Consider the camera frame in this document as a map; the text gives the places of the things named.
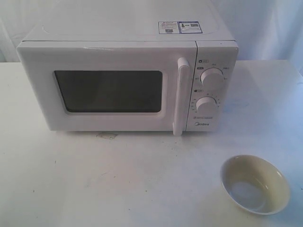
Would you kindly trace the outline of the white control knob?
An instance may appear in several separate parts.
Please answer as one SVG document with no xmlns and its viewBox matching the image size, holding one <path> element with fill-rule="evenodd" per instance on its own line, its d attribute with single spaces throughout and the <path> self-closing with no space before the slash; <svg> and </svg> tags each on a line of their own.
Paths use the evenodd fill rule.
<svg viewBox="0 0 303 227">
<path fill-rule="evenodd" d="M 217 68 L 207 69 L 201 74 L 200 79 L 205 87 L 217 87 L 224 81 L 222 71 Z"/>
<path fill-rule="evenodd" d="M 216 100 L 212 97 L 202 97 L 196 102 L 197 112 L 200 114 L 213 113 L 217 109 Z"/>
</svg>

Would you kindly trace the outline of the white microwave door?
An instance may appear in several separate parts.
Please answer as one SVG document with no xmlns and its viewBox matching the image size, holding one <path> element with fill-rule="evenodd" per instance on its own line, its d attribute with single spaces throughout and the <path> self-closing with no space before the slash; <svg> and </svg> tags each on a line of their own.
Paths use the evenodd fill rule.
<svg viewBox="0 0 303 227">
<path fill-rule="evenodd" d="M 186 129 L 194 41 L 23 41 L 17 52 L 50 130 Z"/>
</svg>

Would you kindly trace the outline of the lower white control knob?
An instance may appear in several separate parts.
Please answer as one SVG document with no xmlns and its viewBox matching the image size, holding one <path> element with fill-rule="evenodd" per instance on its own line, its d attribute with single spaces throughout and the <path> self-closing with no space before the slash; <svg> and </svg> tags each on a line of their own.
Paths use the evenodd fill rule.
<svg viewBox="0 0 303 227">
<path fill-rule="evenodd" d="M 197 112 L 200 114 L 213 113 L 217 109 L 216 100 L 212 97 L 202 97 L 196 102 Z"/>
</svg>

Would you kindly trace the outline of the white microwave oven body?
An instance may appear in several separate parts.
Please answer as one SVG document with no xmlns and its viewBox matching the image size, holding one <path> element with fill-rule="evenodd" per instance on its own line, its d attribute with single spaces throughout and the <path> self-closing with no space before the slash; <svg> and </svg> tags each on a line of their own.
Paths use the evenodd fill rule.
<svg viewBox="0 0 303 227">
<path fill-rule="evenodd" d="M 203 33 L 159 34 L 161 21 L 198 21 Z M 183 132 L 216 129 L 239 50 L 209 0 L 61 0 L 23 41 L 194 41 L 196 64 Z M 222 71 L 220 86 L 203 86 L 201 74 L 210 68 Z M 207 96 L 216 100 L 217 109 L 200 114 L 196 102 Z"/>
</svg>

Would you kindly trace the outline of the upper white control knob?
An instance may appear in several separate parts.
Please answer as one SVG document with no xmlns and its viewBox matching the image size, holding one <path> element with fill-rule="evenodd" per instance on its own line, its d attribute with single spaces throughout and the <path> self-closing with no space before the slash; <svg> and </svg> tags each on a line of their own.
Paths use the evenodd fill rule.
<svg viewBox="0 0 303 227">
<path fill-rule="evenodd" d="M 200 79 L 205 87 L 217 87 L 224 81 L 222 71 L 217 68 L 207 69 L 201 74 Z"/>
</svg>

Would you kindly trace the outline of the cream ceramic bowl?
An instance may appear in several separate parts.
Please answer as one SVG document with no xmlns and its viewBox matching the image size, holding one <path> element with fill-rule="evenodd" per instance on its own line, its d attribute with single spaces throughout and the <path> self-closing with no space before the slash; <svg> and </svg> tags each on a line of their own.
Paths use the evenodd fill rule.
<svg viewBox="0 0 303 227">
<path fill-rule="evenodd" d="M 270 162 L 253 155 L 236 155 L 221 166 L 222 187 L 241 209 L 268 216 L 287 207 L 291 192 L 285 176 Z"/>
</svg>

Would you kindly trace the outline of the blue white warning sticker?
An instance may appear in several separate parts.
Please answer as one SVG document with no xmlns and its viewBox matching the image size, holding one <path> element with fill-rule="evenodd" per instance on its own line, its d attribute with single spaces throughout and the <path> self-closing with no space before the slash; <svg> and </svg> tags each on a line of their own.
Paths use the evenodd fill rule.
<svg viewBox="0 0 303 227">
<path fill-rule="evenodd" d="M 202 34 L 198 21 L 161 21 L 159 34 Z"/>
</svg>

